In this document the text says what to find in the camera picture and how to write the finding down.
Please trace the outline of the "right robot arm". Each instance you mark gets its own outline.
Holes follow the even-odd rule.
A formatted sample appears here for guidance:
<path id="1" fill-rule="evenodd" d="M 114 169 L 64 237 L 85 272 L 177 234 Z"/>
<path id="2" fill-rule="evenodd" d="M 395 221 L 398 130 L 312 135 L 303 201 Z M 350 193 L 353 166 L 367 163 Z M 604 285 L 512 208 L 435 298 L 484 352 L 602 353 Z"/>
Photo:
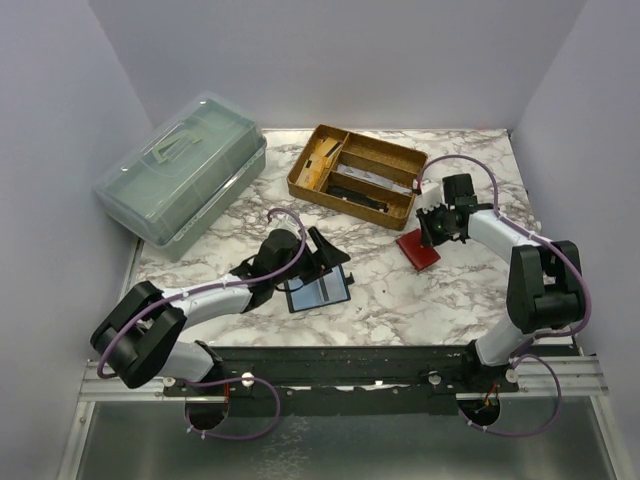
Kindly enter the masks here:
<path id="1" fill-rule="evenodd" d="M 469 174 L 448 176 L 440 184 L 414 180 L 412 187 L 422 246 L 471 239 L 509 266 L 506 314 L 465 348 L 461 363 L 465 384 L 500 378 L 515 352 L 584 319 L 587 298 L 574 243 L 538 237 L 495 205 L 479 202 Z"/>

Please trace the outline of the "black leather card holder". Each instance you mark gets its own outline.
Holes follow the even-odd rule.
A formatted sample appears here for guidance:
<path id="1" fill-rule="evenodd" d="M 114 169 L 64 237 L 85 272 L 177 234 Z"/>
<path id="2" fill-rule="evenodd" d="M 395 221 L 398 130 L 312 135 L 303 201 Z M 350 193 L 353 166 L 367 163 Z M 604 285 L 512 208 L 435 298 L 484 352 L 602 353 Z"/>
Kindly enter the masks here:
<path id="1" fill-rule="evenodd" d="M 353 274 L 346 275 L 341 265 L 306 285 L 299 277 L 286 281 L 284 287 L 288 310 L 297 313 L 349 301 L 349 287 L 354 282 Z"/>

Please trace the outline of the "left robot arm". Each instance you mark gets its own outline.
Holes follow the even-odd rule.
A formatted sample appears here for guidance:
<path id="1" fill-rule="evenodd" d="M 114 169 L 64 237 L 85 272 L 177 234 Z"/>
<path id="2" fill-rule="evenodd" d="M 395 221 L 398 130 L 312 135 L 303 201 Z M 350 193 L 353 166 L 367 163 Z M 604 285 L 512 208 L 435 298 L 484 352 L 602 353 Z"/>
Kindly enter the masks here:
<path id="1" fill-rule="evenodd" d="M 150 281 L 134 285 L 93 332 L 91 347 L 130 389 L 157 376 L 190 384 L 222 380 L 223 359 L 204 341 L 183 342 L 180 334 L 217 317 L 254 310 L 282 284 L 309 285 L 349 261 L 317 228 L 307 232 L 313 248 L 289 230 L 271 231 L 255 255 L 209 285 L 175 290 Z"/>

